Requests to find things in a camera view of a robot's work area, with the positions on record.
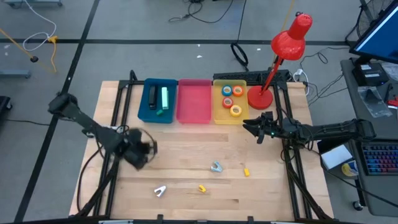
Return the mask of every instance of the yellow bin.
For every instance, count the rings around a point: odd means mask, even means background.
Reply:
[[[232,87],[240,85],[243,88],[242,96],[229,96],[233,100],[234,105],[242,108],[242,114],[234,118],[229,113],[229,109],[223,107],[223,99],[225,96],[221,93],[223,86],[230,85]],[[244,119],[249,119],[248,105],[248,89],[244,80],[214,80],[213,81],[213,118],[216,124],[243,124]]]

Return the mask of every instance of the lamp shade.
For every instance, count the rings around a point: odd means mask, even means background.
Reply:
[[[312,18],[301,14],[295,18],[289,30],[282,31],[271,41],[272,50],[286,60],[300,59],[305,50],[304,36],[311,28]]]

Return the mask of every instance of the tape roll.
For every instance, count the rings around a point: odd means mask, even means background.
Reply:
[[[221,93],[223,94],[223,96],[231,96],[232,95],[232,87],[230,85],[223,86]]]
[[[231,113],[232,117],[237,118],[242,114],[242,108],[238,105],[233,105],[231,109],[229,109],[229,113]]]
[[[229,97],[225,97],[223,99],[224,108],[230,109],[232,107],[233,103],[234,103],[234,101]]]
[[[232,88],[232,94],[234,96],[243,95],[243,88],[241,86],[234,86],[234,88]]]

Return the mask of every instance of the blue tape roll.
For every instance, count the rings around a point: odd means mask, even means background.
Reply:
[[[221,93],[223,94],[223,96],[231,96],[232,95],[232,87],[230,85],[223,86]]]

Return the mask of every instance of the blue bin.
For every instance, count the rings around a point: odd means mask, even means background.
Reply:
[[[156,110],[151,110],[148,105],[149,88],[157,85]],[[169,108],[163,110],[163,114],[156,115],[158,110],[162,109],[162,87],[167,87],[169,91]],[[143,122],[170,124],[174,118],[175,96],[177,95],[177,81],[171,79],[147,78],[144,82],[141,103],[139,105],[138,118]]]

